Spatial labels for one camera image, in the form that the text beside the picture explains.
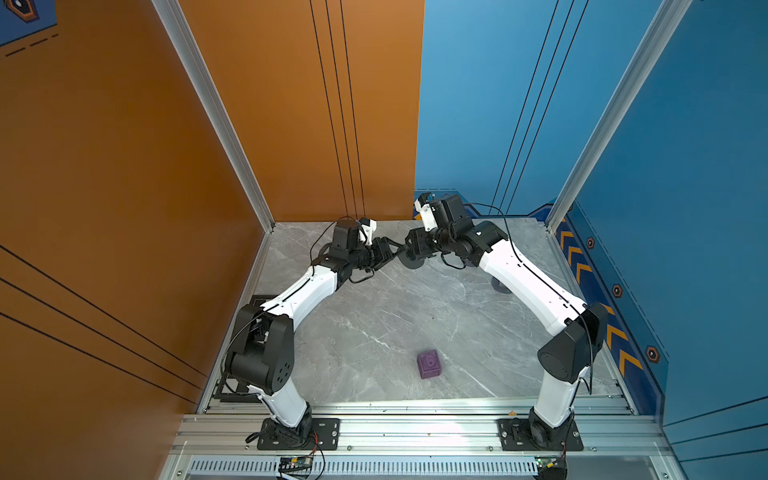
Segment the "purple-grey phone stand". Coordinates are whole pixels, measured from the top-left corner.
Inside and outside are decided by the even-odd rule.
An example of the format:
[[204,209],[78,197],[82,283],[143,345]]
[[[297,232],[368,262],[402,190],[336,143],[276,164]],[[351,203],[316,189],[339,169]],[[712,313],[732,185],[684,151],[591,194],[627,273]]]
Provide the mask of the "purple-grey phone stand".
[[492,288],[502,294],[510,294],[511,291],[496,277],[491,278]]

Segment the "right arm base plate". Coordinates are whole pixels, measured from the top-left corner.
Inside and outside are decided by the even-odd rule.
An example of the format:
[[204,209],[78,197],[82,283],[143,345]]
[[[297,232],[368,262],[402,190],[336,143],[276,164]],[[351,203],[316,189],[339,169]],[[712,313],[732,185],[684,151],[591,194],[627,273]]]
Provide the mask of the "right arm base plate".
[[541,420],[505,417],[496,421],[501,448],[504,451],[581,452],[584,444],[573,419],[557,428]]

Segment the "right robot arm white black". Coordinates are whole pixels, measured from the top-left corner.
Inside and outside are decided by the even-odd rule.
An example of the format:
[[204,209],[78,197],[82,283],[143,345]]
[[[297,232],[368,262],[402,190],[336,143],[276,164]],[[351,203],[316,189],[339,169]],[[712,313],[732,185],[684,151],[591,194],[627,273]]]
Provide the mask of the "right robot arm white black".
[[508,227],[474,222],[459,195],[425,193],[414,208],[422,224],[406,238],[405,266],[416,269],[434,255],[454,254],[514,294],[546,329],[550,339],[537,352],[544,376],[528,416],[528,437],[539,450],[565,448],[576,432],[578,387],[592,384],[606,337],[606,307],[587,304],[551,279],[515,245]]

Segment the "dark grey round phone stand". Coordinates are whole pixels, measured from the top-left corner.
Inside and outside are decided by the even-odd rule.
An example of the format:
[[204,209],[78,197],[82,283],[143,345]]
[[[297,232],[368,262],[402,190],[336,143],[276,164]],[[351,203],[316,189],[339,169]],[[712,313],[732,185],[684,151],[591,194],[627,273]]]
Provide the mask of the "dark grey round phone stand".
[[411,270],[416,270],[422,267],[425,263],[424,258],[415,255],[410,250],[403,250],[402,252],[399,252],[397,258],[400,260],[404,267]]

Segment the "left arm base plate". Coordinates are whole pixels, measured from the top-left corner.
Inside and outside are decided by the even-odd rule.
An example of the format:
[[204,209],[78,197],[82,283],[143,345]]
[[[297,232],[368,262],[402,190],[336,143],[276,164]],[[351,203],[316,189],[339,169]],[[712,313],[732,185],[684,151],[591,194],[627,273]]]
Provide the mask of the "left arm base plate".
[[268,418],[262,423],[255,440],[258,450],[312,450],[338,448],[341,420],[338,418],[309,418],[296,427],[285,427]]

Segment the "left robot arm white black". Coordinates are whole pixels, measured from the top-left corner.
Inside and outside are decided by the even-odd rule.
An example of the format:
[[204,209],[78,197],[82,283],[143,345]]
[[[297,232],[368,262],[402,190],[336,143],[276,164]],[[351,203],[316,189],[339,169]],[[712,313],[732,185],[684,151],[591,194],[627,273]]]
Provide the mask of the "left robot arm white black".
[[311,406],[292,381],[297,327],[355,271],[372,275],[406,249],[403,243],[376,236],[376,223],[368,218],[343,217],[331,228],[331,241],[310,253],[309,267],[299,280],[261,305],[238,311],[243,325],[227,346],[222,379],[237,380],[269,410],[258,438],[297,446],[309,440]]

